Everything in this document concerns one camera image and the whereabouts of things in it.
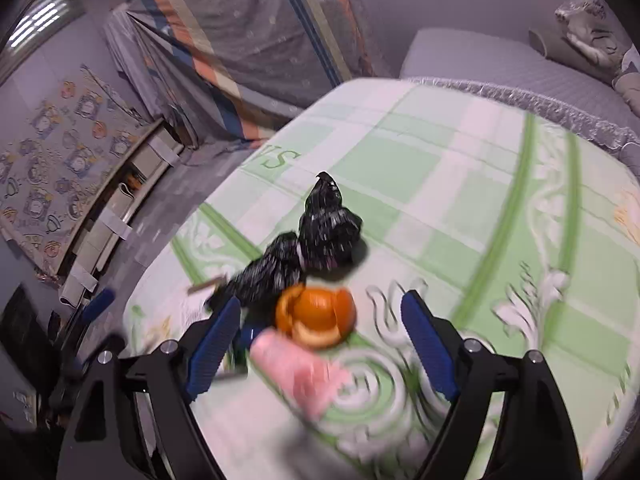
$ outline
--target metal screw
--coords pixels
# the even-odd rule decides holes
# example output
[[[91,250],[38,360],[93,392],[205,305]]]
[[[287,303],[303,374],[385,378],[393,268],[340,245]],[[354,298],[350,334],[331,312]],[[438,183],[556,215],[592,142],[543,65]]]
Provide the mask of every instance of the metal screw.
[[[465,349],[467,352],[474,354],[481,351],[482,343],[478,339],[465,339]]]
[[[532,363],[541,363],[542,361],[545,360],[545,357],[542,355],[542,352],[539,352],[538,350],[531,350],[530,352],[527,353],[527,355],[529,356],[529,359],[531,359]]]
[[[103,350],[102,352],[100,352],[100,354],[98,355],[98,362],[101,365],[105,365],[107,364],[109,361],[111,361],[111,359],[113,358],[113,354],[111,352],[109,352],[108,350]]]
[[[163,354],[172,354],[178,349],[178,342],[175,339],[168,339],[160,345]]]

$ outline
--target blanket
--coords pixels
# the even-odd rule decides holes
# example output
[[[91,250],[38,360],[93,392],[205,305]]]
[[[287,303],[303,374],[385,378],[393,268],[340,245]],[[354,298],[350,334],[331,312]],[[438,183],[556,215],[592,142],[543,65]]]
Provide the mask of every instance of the blanket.
[[[388,73],[358,0],[131,0],[106,31],[150,113],[194,145],[271,137],[340,83]]]

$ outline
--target bed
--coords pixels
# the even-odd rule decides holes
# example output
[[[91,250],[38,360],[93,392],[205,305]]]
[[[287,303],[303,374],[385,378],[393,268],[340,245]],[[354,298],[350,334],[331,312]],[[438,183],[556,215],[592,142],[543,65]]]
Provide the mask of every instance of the bed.
[[[341,85],[241,164],[180,227],[127,302],[133,354],[201,319],[194,283],[231,274],[296,230],[316,174],[364,221],[337,282],[356,332],[328,356],[353,375],[315,425],[252,368],[191,405],[230,479],[412,478],[447,405],[401,323],[418,290],[436,316],[497,352],[541,349],[585,479],[625,435],[639,390],[640,187],[606,152],[518,108],[397,80]],[[470,478],[488,459],[494,399]]]

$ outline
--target plastic bag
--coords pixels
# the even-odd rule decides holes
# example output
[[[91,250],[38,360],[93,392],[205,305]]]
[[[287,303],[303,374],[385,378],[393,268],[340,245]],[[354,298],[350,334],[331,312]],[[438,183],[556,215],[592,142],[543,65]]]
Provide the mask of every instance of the plastic bag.
[[[351,262],[362,219],[342,206],[340,190],[329,174],[323,171],[318,179],[300,217],[300,236],[279,234],[263,256],[216,293],[233,294],[242,306],[252,306],[304,282],[310,270],[333,270]]]

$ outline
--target blue gripper pad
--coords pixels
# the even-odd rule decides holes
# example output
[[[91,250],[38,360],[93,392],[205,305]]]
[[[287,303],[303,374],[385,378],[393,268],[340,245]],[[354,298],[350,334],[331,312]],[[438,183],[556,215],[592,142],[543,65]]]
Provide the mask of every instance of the blue gripper pad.
[[[431,386],[453,401],[460,390],[455,381],[454,363],[420,301],[411,292],[402,297],[402,323],[414,344]]]
[[[211,381],[239,327],[240,302],[233,297],[226,302],[189,360],[189,379],[185,390],[191,400],[195,400],[211,386]]]
[[[103,289],[102,292],[93,298],[91,303],[82,310],[82,323],[88,326],[89,323],[94,322],[98,319],[98,316],[113,303],[114,299],[115,294],[110,288]]]

